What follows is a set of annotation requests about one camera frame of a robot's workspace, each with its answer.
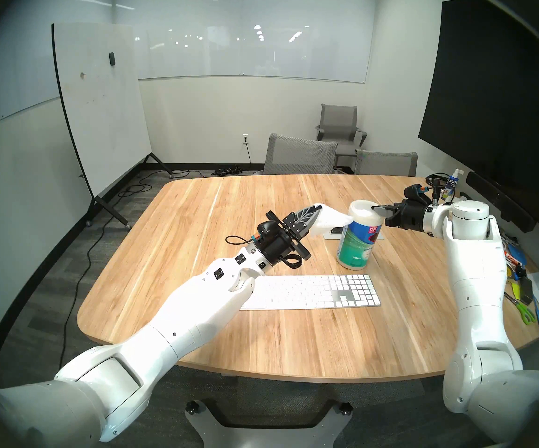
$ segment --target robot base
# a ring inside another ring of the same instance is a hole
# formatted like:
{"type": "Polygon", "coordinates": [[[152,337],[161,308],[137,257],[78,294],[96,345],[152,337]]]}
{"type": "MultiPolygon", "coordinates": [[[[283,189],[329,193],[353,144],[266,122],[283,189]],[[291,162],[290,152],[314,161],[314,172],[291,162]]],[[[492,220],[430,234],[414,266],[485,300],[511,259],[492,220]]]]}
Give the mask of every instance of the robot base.
{"type": "Polygon", "coordinates": [[[302,429],[224,427],[201,401],[189,402],[184,415],[205,448],[325,448],[334,446],[336,437],[351,420],[352,406],[337,403],[315,427],[302,429]]]}

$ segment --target disinfecting wipes container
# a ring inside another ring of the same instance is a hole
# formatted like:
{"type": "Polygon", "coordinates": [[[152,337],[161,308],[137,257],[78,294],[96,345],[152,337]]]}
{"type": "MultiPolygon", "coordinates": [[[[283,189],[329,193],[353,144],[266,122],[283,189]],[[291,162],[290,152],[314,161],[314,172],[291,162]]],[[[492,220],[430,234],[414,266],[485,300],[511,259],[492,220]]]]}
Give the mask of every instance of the disinfecting wipes container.
{"type": "Polygon", "coordinates": [[[383,225],[383,217],[371,209],[377,205],[371,201],[354,201],[348,207],[348,215],[354,221],[344,226],[336,259],[349,270],[361,270],[367,265],[383,225]]]}

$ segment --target gray chair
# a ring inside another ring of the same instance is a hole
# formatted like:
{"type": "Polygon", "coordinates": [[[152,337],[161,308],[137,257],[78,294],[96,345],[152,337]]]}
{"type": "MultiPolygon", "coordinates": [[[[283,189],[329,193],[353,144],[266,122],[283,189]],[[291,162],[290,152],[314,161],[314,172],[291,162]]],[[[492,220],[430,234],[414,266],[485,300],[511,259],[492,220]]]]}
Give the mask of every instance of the gray chair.
{"type": "Polygon", "coordinates": [[[416,152],[395,154],[358,149],[354,173],[355,175],[416,176],[418,159],[416,152]]]}
{"type": "Polygon", "coordinates": [[[317,141],[336,141],[338,147],[336,156],[346,155],[354,157],[356,149],[362,146],[367,137],[367,132],[357,128],[356,106],[329,106],[321,105],[321,121],[315,127],[317,141]],[[361,142],[356,145],[354,137],[356,133],[362,133],[361,142]]]}
{"type": "Polygon", "coordinates": [[[271,133],[263,175],[331,175],[336,143],[289,138],[271,133]]]}

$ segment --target whiteboard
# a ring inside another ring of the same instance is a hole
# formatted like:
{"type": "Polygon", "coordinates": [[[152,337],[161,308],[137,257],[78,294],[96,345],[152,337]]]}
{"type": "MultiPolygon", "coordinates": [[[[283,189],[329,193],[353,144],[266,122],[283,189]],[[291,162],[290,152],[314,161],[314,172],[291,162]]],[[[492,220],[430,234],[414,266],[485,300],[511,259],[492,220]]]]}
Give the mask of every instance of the whiteboard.
{"type": "Polygon", "coordinates": [[[376,0],[118,2],[125,7],[115,10],[114,22],[134,27],[140,79],[258,75],[365,81],[376,0]]]}
{"type": "Polygon", "coordinates": [[[71,139],[93,196],[151,153],[133,29],[100,23],[52,24],[52,43],[71,139]],[[111,66],[109,53],[114,53],[111,66]]]}
{"type": "Polygon", "coordinates": [[[52,22],[112,22],[111,0],[14,0],[0,18],[0,119],[58,97],[52,22]]]}

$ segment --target baseboard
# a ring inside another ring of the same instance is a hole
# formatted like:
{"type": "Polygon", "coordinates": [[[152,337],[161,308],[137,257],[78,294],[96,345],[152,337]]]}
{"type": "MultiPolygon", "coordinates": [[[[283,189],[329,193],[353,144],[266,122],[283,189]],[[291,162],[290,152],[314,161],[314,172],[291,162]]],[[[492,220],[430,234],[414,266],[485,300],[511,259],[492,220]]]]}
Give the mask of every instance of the baseboard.
{"type": "MultiPolygon", "coordinates": [[[[210,164],[205,162],[178,162],[178,163],[165,163],[166,167],[171,170],[216,170],[219,167],[227,167],[230,165],[237,165],[243,170],[263,170],[265,164],[210,164]]],[[[162,170],[162,166],[156,162],[150,164],[143,164],[144,170],[162,170]]]]}
{"type": "MultiPolygon", "coordinates": [[[[117,195],[118,192],[124,189],[129,181],[131,181],[137,175],[137,173],[142,170],[142,165],[143,164],[135,165],[125,176],[122,177],[121,180],[118,181],[118,183],[116,183],[107,193],[104,194],[104,196],[102,196],[103,200],[109,202],[115,195],[117,195]]],[[[68,230],[60,242],[56,244],[51,252],[45,257],[44,261],[41,262],[39,267],[34,271],[29,280],[24,284],[23,288],[10,304],[8,310],[6,310],[6,313],[4,314],[4,317],[0,321],[0,350],[4,345],[4,341],[12,329],[16,318],[18,318],[21,310],[29,301],[31,295],[35,289],[37,289],[37,286],[39,286],[39,283],[43,280],[45,275],[48,274],[50,269],[62,256],[66,249],[68,249],[68,247],[72,244],[72,241],[79,236],[85,227],[85,222],[87,220],[93,220],[95,216],[102,210],[103,207],[101,205],[92,203],[85,215],[83,215],[81,219],[77,221],[70,230],[68,230]]]]}

